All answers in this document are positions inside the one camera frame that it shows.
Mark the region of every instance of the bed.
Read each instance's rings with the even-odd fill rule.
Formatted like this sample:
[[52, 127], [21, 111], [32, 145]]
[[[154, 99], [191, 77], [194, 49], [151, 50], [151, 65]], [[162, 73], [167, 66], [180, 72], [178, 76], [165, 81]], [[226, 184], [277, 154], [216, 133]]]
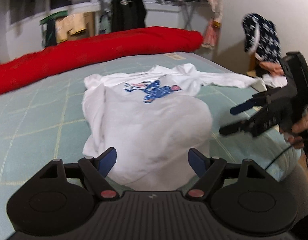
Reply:
[[[85, 91], [84, 77], [94, 73], [107, 75], [146, 71], [155, 64], [171, 68], [183, 63], [192, 63], [204, 72], [227, 71], [192, 53], [140, 55], [68, 71], [1, 95], [0, 240], [6, 239], [14, 231], [6, 215], [9, 197], [50, 160], [61, 158], [64, 163], [71, 163], [83, 157], [82, 149], [90, 135], [81, 108]], [[251, 158], [265, 167], [287, 147], [275, 129], [257, 139], [244, 133], [226, 138], [219, 135], [220, 125], [246, 118], [255, 112], [251, 109], [235, 117], [229, 113], [232, 106], [244, 102], [254, 93], [256, 91], [252, 88], [202, 87], [197, 97], [208, 104], [214, 119], [211, 156], [219, 156], [231, 163]], [[283, 180], [293, 171], [299, 157], [299, 152], [288, 152], [269, 169], [269, 173], [275, 179]], [[185, 191], [196, 180], [193, 178], [181, 190]], [[120, 193], [126, 189], [109, 181]]]

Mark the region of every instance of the human hand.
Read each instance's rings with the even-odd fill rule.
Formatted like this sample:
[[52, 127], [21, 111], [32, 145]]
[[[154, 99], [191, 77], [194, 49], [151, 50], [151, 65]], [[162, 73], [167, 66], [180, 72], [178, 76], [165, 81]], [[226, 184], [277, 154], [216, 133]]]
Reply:
[[[292, 132], [295, 133], [295, 134], [298, 134], [300, 132], [303, 132], [305, 130], [308, 129], [308, 114], [306, 116], [304, 116], [301, 120], [299, 120], [297, 123], [295, 123], [293, 126], [292, 126]], [[279, 129], [279, 132], [280, 133], [284, 133], [285, 131], [283, 131], [281, 128]], [[293, 144], [297, 141], [300, 141], [302, 140], [302, 137], [301, 136], [296, 136], [294, 137], [293, 135], [289, 135], [287, 141], [290, 143], [290, 144]], [[301, 149], [304, 147], [304, 143], [303, 142], [300, 142], [300, 143], [297, 143], [294, 145], [294, 148], [295, 149]]]
[[279, 63], [260, 61], [259, 65], [261, 68], [270, 72], [272, 76], [283, 76], [284, 71]]

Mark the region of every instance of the mattress label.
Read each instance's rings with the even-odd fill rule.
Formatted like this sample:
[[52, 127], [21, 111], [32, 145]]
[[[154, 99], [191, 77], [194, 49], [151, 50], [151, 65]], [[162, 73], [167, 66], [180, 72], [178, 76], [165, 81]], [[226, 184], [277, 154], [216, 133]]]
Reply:
[[166, 54], [164, 54], [165, 56], [168, 56], [168, 57], [170, 57], [170, 58], [172, 58], [172, 59], [174, 59], [174, 60], [182, 60], [182, 59], [186, 59], [185, 57], [182, 57], [182, 56], [180, 56], [180, 55], [178, 55], [177, 53], [175, 53], [175, 52], [172, 52], [172, 53], [166, 53]]

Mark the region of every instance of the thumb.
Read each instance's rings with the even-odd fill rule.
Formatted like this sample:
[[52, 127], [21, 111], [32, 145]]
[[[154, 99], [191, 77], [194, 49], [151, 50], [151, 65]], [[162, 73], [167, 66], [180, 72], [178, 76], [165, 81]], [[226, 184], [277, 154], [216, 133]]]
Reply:
[[293, 133], [300, 133], [308, 129], [308, 114], [292, 126]]

